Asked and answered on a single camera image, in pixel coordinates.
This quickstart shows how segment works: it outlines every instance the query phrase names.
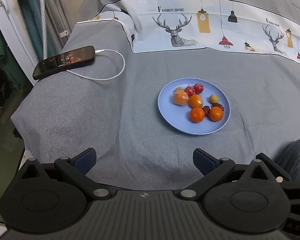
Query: yellow lamp print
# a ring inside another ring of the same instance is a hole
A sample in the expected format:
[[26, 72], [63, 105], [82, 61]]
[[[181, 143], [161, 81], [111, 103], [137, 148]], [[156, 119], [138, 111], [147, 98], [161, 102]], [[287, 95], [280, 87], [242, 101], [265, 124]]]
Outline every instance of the yellow lamp print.
[[209, 26], [209, 14], [203, 10], [201, 0], [201, 10], [197, 12], [198, 27], [200, 33], [211, 33]]
[[287, 39], [288, 39], [288, 47], [293, 48], [293, 42], [292, 42], [292, 37], [291, 37], [291, 31], [290, 28], [285, 31]]

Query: deer print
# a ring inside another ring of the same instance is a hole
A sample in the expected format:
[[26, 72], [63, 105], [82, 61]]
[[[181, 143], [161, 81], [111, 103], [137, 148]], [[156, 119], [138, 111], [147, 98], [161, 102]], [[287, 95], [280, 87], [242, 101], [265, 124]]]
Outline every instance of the deer print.
[[192, 16], [190, 17], [190, 19], [188, 20], [188, 18], [186, 16], [184, 16], [185, 18], [185, 21], [182, 23], [179, 19], [179, 22], [180, 24], [178, 24], [176, 26], [176, 28], [174, 30], [170, 29], [169, 26], [166, 25], [166, 20], [164, 20], [163, 24], [160, 22], [160, 16], [161, 14], [159, 15], [159, 17], [157, 18], [157, 20], [155, 20], [153, 17], [153, 20], [155, 21], [155, 23], [164, 28], [166, 30], [167, 33], [170, 33], [171, 34], [171, 44], [173, 47], [185, 47], [185, 46], [194, 46], [196, 45], [198, 42], [196, 40], [186, 40], [184, 38], [180, 38], [179, 36], [179, 32], [182, 31], [181, 27], [184, 27], [186, 25], [189, 24], [189, 22], [191, 21], [191, 18]]
[[272, 38], [272, 36], [270, 35], [270, 31], [269, 32], [267, 31], [268, 26], [269, 26], [269, 24], [266, 26], [266, 28], [264, 28], [263, 26], [262, 26], [262, 28], [263, 28], [263, 31], [265, 32], [265, 34], [269, 37], [269, 41], [271, 41], [271, 43], [272, 43], [273, 50], [276, 51], [276, 52], [279, 52], [280, 54], [286, 54], [285, 52], [283, 52], [282, 50], [279, 50], [277, 48], [277, 44], [279, 43], [279, 40], [284, 37], [284, 33], [281, 32], [281, 35], [279, 35], [279, 33], [278, 33], [278, 36], [274, 40]]

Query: cherry tomato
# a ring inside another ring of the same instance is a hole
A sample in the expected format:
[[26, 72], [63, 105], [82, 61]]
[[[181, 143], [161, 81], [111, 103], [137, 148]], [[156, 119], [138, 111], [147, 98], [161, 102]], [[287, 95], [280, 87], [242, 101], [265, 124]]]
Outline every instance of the cherry tomato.
[[192, 86], [187, 86], [186, 89], [184, 90], [186, 93], [188, 93], [188, 96], [191, 97], [195, 95], [195, 90]]
[[200, 84], [200, 83], [195, 84], [193, 88], [194, 88], [195, 93], [196, 93], [197, 95], [201, 94], [202, 91], [204, 90], [203, 85]]

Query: blue plate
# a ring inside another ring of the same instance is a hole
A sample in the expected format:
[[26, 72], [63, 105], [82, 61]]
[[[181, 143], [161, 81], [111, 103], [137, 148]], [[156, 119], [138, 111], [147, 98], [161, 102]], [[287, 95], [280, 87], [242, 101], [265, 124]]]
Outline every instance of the blue plate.
[[[223, 118], [219, 122], [213, 122], [208, 116], [202, 122], [194, 123], [190, 120], [191, 107], [189, 104], [179, 106], [174, 103], [173, 92], [177, 87], [186, 88], [188, 85], [194, 86], [201, 83], [204, 91], [200, 94], [204, 106], [212, 107], [209, 97], [215, 94], [219, 98], [219, 103], [223, 105]], [[226, 95], [215, 85], [199, 78], [180, 78], [174, 80], [160, 91], [158, 96], [158, 107], [163, 118], [177, 130], [193, 135], [210, 134], [220, 130], [226, 125], [230, 117], [230, 104]]]

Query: dried red date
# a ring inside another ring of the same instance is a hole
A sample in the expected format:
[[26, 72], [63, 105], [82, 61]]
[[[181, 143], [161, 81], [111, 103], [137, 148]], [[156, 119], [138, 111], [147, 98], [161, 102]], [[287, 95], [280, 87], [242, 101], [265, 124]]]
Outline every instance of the dried red date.
[[209, 106], [204, 106], [202, 108], [202, 110], [204, 111], [205, 116], [208, 116], [209, 112], [210, 112], [210, 107]]
[[219, 107], [222, 111], [225, 110], [225, 108], [223, 107], [223, 105], [222, 105], [222, 104], [219, 104], [219, 103], [214, 103], [212, 106], [217, 106], [217, 107]]

